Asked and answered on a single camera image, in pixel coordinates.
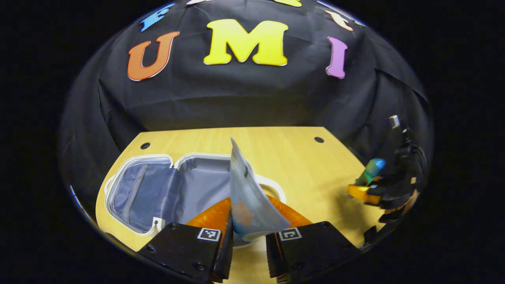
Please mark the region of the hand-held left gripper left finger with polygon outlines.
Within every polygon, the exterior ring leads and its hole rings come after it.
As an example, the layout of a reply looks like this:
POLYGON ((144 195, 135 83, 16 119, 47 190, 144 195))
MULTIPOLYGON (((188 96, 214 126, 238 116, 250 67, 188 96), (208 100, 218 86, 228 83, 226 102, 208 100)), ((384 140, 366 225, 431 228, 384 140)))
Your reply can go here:
POLYGON ((229 279, 233 251, 230 198, 187 224, 172 222, 138 252, 160 269, 200 284, 229 279))

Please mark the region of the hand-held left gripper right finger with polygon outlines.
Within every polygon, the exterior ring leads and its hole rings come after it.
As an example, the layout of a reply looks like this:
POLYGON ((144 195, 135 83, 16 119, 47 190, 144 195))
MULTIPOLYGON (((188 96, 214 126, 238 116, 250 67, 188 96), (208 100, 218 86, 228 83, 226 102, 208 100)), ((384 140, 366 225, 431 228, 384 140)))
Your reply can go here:
POLYGON ((289 221, 287 229, 266 235, 269 273, 278 284, 308 283, 361 255, 330 222, 312 223, 278 199, 268 198, 289 221))

